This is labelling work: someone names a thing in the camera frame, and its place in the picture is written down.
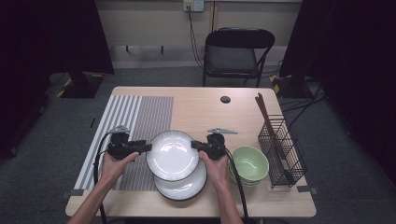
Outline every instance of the striped placemat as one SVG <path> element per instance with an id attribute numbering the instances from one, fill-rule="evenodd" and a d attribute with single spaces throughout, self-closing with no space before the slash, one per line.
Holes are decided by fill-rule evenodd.
<path id="1" fill-rule="evenodd" d="M 173 97 L 112 95 L 93 138 L 90 150 L 79 173 L 75 189 L 93 188 L 93 163 L 99 143 L 106 132 L 118 125 L 130 130 L 129 141 L 147 140 L 169 131 L 171 127 Z M 102 151 L 110 137 L 106 138 Z M 119 178 L 116 190 L 156 190 L 153 174 L 146 163 L 146 154 L 131 162 Z"/>

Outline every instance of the chair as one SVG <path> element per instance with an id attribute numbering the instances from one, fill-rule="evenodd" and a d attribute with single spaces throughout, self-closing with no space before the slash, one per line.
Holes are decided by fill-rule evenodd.
<path id="1" fill-rule="evenodd" d="M 275 43 L 273 34 L 261 29 L 221 28 L 205 41 L 203 86 L 208 77 L 257 78 L 260 85 L 262 68 L 268 51 Z M 264 53 L 257 61 L 255 49 Z"/>

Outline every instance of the dish rack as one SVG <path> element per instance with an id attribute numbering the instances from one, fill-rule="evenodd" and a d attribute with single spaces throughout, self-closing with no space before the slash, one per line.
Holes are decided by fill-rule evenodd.
<path id="1" fill-rule="evenodd" d="M 292 133 L 288 131 L 282 115 L 270 116 L 269 120 L 275 136 L 271 136 L 264 123 L 259 134 L 259 142 L 269 162 L 268 175 L 271 178 L 271 188 L 292 187 L 307 171 L 303 160 L 304 153 L 300 150 Z"/>

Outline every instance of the black handheld controller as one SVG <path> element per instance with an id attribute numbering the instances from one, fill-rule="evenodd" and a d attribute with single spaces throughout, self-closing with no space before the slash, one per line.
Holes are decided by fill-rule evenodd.
<path id="1" fill-rule="evenodd" d="M 107 152 L 116 160 L 123 160 L 134 152 L 141 155 L 143 152 L 151 151 L 152 144 L 146 145 L 146 140 L 129 141 L 127 133 L 111 134 L 110 142 L 107 145 Z"/>
<path id="2" fill-rule="evenodd" d="M 207 143 L 195 140 L 191 141 L 191 147 L 198 151 L 204 151 L 213 161 L 217 161 L 226 154 L 225 140 L 222 134 L 212 133 L 206 139 Z"/>

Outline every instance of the green bowl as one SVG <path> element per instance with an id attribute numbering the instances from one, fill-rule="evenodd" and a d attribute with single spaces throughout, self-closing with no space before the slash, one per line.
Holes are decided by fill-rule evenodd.
<path id="1" fill-rule="evenodd" d="M 269 170 L 265 155 L 255 147 L 239 147 L 233 152 L 233 160 L 241 181 L 258 182 L 264 179 Z"/>

